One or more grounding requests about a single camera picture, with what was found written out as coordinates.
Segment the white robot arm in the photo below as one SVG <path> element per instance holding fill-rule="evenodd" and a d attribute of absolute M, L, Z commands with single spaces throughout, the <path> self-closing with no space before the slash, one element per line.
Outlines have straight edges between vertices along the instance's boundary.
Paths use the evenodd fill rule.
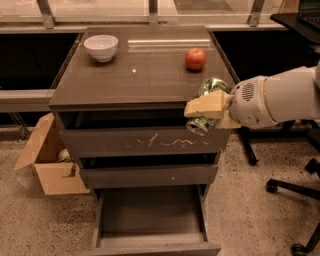
<path fill-rule="evenodd" d="M 305 66 L 273 76 L 256 76 L 229 87 L 207 79 L 186 104 L 187 127 L 205 135 L 214 128 L 272 127 L 320 118 L 319 68 Z"/>

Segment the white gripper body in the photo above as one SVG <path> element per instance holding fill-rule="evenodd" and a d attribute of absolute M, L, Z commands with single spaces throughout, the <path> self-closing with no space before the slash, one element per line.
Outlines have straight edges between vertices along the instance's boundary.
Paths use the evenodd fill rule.
<path fill-rule="evenodd" d="M 239 82 L 231 91 L 230 117 L 244 127 L 258 129 L 277 124 L 267 106 L 266 80 L 265 76 L 250 78 Z"/>

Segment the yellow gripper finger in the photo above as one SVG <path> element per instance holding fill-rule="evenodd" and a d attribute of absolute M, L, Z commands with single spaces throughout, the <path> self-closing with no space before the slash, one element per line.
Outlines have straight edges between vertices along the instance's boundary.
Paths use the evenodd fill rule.
<path fill-rule="evenodd" d="M 241 125 L 230 117 L 228 110 L 224 112 L 223 117 L 216 124 L 217 129 L 237 129 L 240 127 Z"/>
<path fill-rule="evenodd" d="M 232 95 L 218 89 L 189 101 L 185 106 L 184 116 L 222 119 L 232 100 Z"/>

